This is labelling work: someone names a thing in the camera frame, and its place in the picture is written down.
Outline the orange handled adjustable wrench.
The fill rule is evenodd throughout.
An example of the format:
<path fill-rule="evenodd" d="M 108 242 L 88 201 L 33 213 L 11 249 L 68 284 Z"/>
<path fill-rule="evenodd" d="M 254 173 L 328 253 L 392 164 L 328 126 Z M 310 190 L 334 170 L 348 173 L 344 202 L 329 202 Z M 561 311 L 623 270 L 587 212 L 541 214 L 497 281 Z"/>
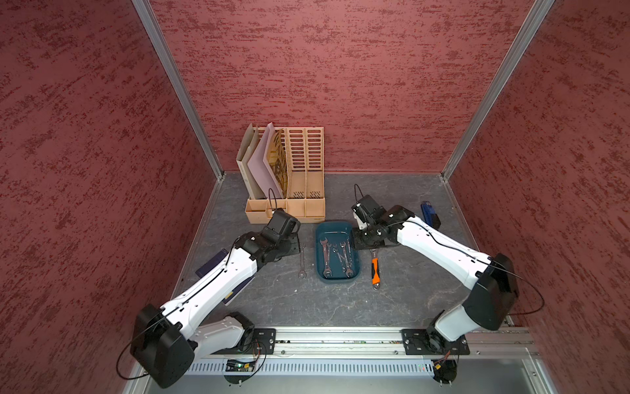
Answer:
<path fill-rule="evenodd" d="M 378 249 L 371 250 L 372 256 L 372 287 L 375 290 L 379 290 L 381 286 L 381 274 L 378 258 Z"/>

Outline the teal plastic storage tray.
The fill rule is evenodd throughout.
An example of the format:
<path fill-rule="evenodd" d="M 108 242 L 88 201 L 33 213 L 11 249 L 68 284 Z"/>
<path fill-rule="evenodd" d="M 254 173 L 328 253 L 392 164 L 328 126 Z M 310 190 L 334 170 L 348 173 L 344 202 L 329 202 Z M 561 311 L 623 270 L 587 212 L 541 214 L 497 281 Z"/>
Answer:
<path fill-rule="evenodd" d="M 328 239 L 330 250 L 330 268 L 332 275 L 330 279 L 323 277 L 325 267 L 323 259 L 323 248 L 321 246 L 322 239 Z M 349 241 L 349 262 L 354 270 L 354 277 L 348 278 L 344 272 L 344 264 L 340 260 L 340 244 L 343 241 Z M 353 226 L 346 221 L 326 221 L 320 223 L 315 232 L 315 251 L 316 251 L 316 271 L 318 277 L 326 284 L 337 285 L 346 282 L 352 282 L 361 272 L 361 263 L 359 254 L 353 247 Z"/>

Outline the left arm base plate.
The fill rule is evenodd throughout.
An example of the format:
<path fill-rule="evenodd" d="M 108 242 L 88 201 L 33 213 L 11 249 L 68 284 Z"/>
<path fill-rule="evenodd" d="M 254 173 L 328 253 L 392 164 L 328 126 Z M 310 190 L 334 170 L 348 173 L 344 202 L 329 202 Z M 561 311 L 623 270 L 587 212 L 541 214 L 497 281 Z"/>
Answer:
<path fill-rule="evenodd" d="M 272 355 L 275 350 L 277 330 L 275 328 L 247 329 L 236 345 L 230 349 L 232 354 L 245 354 L 254 350 L 265 351 Z"/>

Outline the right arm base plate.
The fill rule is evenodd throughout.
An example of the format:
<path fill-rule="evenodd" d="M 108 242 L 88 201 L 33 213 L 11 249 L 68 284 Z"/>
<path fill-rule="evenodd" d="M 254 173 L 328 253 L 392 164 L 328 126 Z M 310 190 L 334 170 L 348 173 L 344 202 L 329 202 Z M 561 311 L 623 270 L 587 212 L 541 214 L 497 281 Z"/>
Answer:
<path fill-rule="evenodd" d="M 465 336 L 448 341 L 435 330 L 402 329 L 401 341 L 407 356 L 469 356 L 470 349 Z"/>

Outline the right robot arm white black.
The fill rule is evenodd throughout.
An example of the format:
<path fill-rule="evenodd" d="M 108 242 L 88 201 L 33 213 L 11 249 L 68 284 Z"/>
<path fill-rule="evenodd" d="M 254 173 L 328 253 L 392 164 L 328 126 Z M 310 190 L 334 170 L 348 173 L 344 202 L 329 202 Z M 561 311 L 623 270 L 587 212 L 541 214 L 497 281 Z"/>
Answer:
<path fill-rule="evenodd" d="M 379 249 L 386 242 L 406 246 L 424 255 L 469 289 L 462 303 L 440 313 L 427 328 L 426 338 L 437 351 L 478 328 L 495 331 L 518 299 L 512 261 L 475 251 L 440 233 L 412 211 L 396 205 L 384 209 L 370 195 L 352 206 L 358 227 L 357 249 Z"/>

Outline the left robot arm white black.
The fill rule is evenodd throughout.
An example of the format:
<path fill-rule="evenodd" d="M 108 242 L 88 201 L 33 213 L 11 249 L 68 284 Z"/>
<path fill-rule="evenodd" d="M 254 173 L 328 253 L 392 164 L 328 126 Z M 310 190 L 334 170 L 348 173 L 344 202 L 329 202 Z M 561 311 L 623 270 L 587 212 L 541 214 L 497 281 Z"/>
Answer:
<path fill-rule="evenodd" d="M 234 313 L 216 323 L 204 320 L 266 264 L 298 254 L 300 226 L 282 208 L 274 210 L 262 231 L 239 236 L 226 257 L 187 291 L 161 307 L 142 308 L 127 349 L 146 375 L 159 387 L 168 388 L 195 361 L 228 349 L 252 353 L 253 370 L 258 371 L 269 351 L 249 319 Z"/>

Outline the silver end wrench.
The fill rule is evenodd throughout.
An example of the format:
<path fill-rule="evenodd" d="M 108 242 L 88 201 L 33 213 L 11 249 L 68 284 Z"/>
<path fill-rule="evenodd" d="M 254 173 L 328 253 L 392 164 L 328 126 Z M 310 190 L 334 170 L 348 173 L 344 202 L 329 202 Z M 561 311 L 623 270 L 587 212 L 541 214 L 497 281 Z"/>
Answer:
<path fill-rule="evenodd" d="M 301 250 L 300 251 L 300 271 L 299 271 L 299 279 L 306 279 L 307 277 L 307 272 L 306 272 L 306 268 L 305 268 L 305 251 Z"/>

